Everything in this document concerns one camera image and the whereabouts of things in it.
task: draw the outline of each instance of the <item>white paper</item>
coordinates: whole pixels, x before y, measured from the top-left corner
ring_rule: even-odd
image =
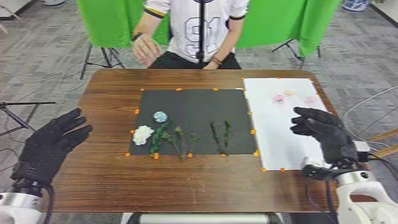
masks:
[[[321,143],[313,137],[296,135],[294,108],[306,107],[328,111],[310,79],[246,79],[246,97],[253,112],[257,140],[267,170],[301,170],[305,158],[324,162]]]

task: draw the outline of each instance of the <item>human hand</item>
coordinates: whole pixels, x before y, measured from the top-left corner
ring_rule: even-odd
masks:
[[[219,65],[216,64],[214,61],[209,63],[209,65],[205,66],[203,69],[207,69],[207,70],[219,69]]]
[[[90,138],[93,126],[72,131],[84,123],[82,110],[75,109],[38,130],[27,140],[20,162],[11,178],[50,184],[58,175],[68,153]]]
[[[358,148],[340,118],[326,111],[301,107],[296,107],[296,113],[301,117],[292,119],[297,124],[292,131],[319,140],[326,162],[335,164],[345,159],[358,161]]]
[[[153,40],[152,35],[143,34],[134,41],[134,55],[145,66],[150,66],[161,57],[162,51],[159,43]]]

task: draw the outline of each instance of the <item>robotic arm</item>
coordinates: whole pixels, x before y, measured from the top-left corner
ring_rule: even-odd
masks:
[[[292,131],[317,138],[322,145],[324,159],[331,168],[305,161],[303,175],[317,180],[338,182],[338,221],[342,224],[398,223],[398,205],[390,199],[386,189],[374,173],[363,170],[358,149],[344,123],[328,112],[296,108],[301,117],[294,118]],[[352,195],[376,198],[376,202],[354,202]]]
[[[36,224],[42,220],[43,189],[54,196],[52,181],[66,156],[90,138],[93,126],[75,128],[86,123],[82,110],[75,109],[38,130],[27,140],[20,162],[15,168],[15,184],[0,194],[0,223]]]

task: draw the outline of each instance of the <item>black glove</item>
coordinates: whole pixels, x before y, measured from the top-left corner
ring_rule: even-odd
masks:
[[[90,138],[93,131],[91,125],[72,131],[86,123],[86,117],[81,117],[81,114],[82,110],[75,109],[52,120],[31,136],[11,176],[15,180],[29,178],[50,185],[66,155]]]
[[[356,163],[358,148],[340,118],[326,111],[301,107],[296,107],[296,113],[301,117],[292,119],[297,124],[292,131],[317,138],[326,162],[338,166]]]

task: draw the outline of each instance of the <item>green backdrop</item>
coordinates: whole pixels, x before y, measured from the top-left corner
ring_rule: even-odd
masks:
[[[335,11],[342,0],[251,0],[239,47],[255,47],[285,42],[301,42],[301,56],[321,45]],[[143,0],[79,0],[91,43],[98,47],[130,47],[132,30],[143,16]],[[168,44],[164,20],[155,39]]]

